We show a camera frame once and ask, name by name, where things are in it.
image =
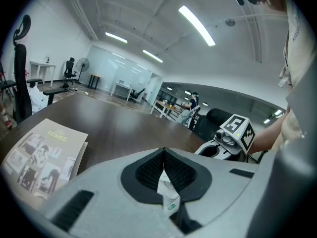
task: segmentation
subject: white desk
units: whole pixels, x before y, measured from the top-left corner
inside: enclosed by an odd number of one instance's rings
[[[161,111],[159,108],[157,108],[157,107],[156,107],[156,104],[161,105],[161,106],[163,107],[163,110]],[[157,111],[160,112],[159,118],[162,118],[163,116],[164,116],[164,117],[167,117],[168,114],[169,114],[169,112],[171,112],[171,111],[174,111],[174,112],[176,112],[176,113],[178,113],[178,114],[181,114],[181,113],[182,113],[180,110],[177,110],[177,109],[175,109],[174,107],[170,108],[169,105],[165,105],[164,102],[158,101],[158,100],[155,100],[155,102],[154,102],[154,104],[153,104],[153,107],[152,107],[152,109],[151,109],[151,111],[150,111],[150,114],[153,113],[154,108],[155,108]]]
[[[52,72],[52,78],[51,78],[51,87],[53,86],[53,78],[54,78],[54,71],[56,68],[56,65],[54,64],[49,64],[49,63],[41,63],[41,62],[35,62],[35,61],[30,61],[30,70],[32,65],[36,65],[37,66],[37,71],[36,71],[36,78],[39,78],[39,74],[40,74],[40,67],[45,67],[45,73],[44,73],[44,78],[43,78],[43,83],[45,83],[45,75],[46,75],[46,69],[48,67],[52,68],[53,72]]]
[[[122,87],[122,88],[125,88],[125,89],[128,89],[128,90],[129,90],[127,100],[125,101],[125,102],[127,102],[127,101],[129,100],[130,94],[131,94],[131,92],[132,92],[132,88],[131,88],[131,87],[128,87],[128,86],[125,86],[125,85],[122,85],[122,84],[119,84],[119,83],[115,83],[115,84],[113,85],[113,88],[112,88],[111,96],[112,96],[113,94],[116,94],[116,93],[115,93],[115,89],[117,88],[117,86],[120,86],[120,87]]]

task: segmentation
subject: person's arm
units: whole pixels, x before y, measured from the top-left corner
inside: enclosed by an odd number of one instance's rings
[[[272,148],[274,142],[276,141],[277,137],[281,133],[282,123],[286,118],[287,114],[289,113],[289,108],[285,112],[285,114],[280,117],[275,123],[273,123],[268,128],[262,130],[258,134],[256,134],[254,138],[254,142],[248,152],[248,154],[253,154],[256,152],[261,152],[266,149]]]
[[[183,108],[186,108],[186,109],[190,109],[190,107],[192,106],[192,100],[190,100],[190,102],[188,104],[184,104],[182,105]]]

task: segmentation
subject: office chair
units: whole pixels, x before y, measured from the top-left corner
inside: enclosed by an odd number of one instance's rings
[[[66,81],[70,81],[71,84],[74,84],[73,77],[76,77],[76,71],[73,74],[73,66],[74,66],[74,58],[70,58],[69,61],[66,62],[66,70],[64,72],[64,76],[67,78]]]
[[[31,18],[29,15],[23,17],[19,29],[13,34],[14,45],[14,77],[16,88],[13,89],[15,97],[15,110],[13,118],[19,124],[32,115],[32,104],[26,83],[30,83],[30,87],[35,86],[36,82],[42,82],[40,78],[25,79],[25,63],[26,63],[26,47],[23,44],[18,44],[16,41],[22,39],[29,32],[31,27]],[[48,105],[52,104],[54,95],[63,92],[63,89],[51,89],[44,91],[43,94],[49,97]]]
[[[16,84],[13,80],[7,80],[5,78],[2,62],[0,61],[0,90],[3,91],[2,100],[3,100],[3,96],[4,96],[4,91],[9,96],[10,99],[13,98],[13,94],[12,94],[10,88],[15,86],[15,85]]]
[[[136,92],[135,90],[132,90],[131,94],[130,94],[130,98],[129,101],[132,101],[133,103],[136,103],[137,101],[135,99],[137,99],[141,93],[143,93],[145,91],[145,88],[143,88],[143,90],[141,90],[140,92]]]
[[[193,130],[194,129],[194,121],[195,119],[195,115],[198,114],[198,112],[200,111],[200,106],[195,106],[191,111],[190,111],[190,117],[188,118],[187,120],[187,128],[189,128],[190,130]]]

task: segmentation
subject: ceiling pipe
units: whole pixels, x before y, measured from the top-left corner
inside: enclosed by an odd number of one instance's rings
[[[83,22],[84,26],[86,27],[86,29],[88,30],[88,32],[92,36],[92,38],[96,41],[99,41],[96,33],[94,32],[92,26],[90,25],[90,23],[86,17],[86,14],[85,14],[85,12],[80,4],[80,1],[79,0],[70,0],[70,2],[73,5],[77,15],[79,16],[79,18]]]

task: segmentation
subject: magazine cover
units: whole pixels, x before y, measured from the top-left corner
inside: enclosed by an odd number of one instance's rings
[[[38,209],[43,200],[76,176],[80,162],[76,159],[82,158],[87,136],[49,119],[35,126],[1,164],[13,193]]]

